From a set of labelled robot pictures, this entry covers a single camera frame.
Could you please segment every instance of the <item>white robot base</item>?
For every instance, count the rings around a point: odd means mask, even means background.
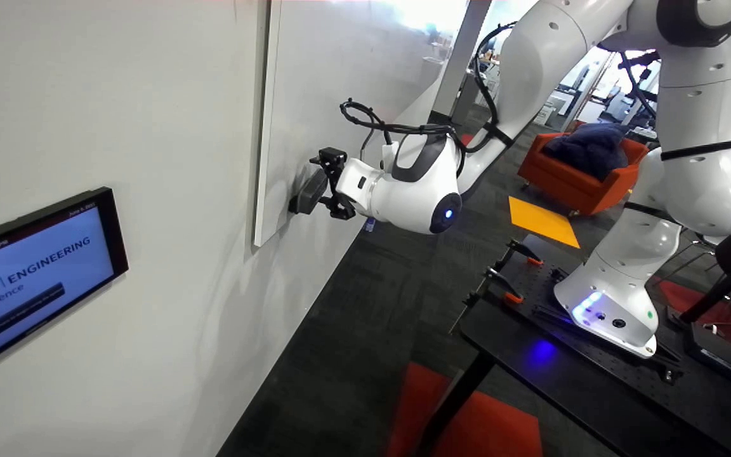
[[[572,276],[554,287],[558,304],[572,314],[573,324],[633,352],[653,357],[657,352],[657,314],[643,284],[601,281],[605,271],[578,267]]]

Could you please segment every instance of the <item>blue screen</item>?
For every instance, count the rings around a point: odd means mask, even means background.
[[[113,276],[113,256],[94,206],[0,246],[0,348]]]

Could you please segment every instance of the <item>table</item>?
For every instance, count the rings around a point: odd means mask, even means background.
[[[661,343],[677,356],[684,378],[675,383],[566,324],[549,304],[552,270],[572,270],[582,258],[533,237],[525,243],[549,263],[533,270],[512,258],[505,273],[525,301],[510,308],[488,290],[459,322],[478,356],[432,416],[422,454],[435,450],[446,422],[496,366],[619,454],[731,454],[731,381],[685,356],[685,337],[670,324],[661,331]]]

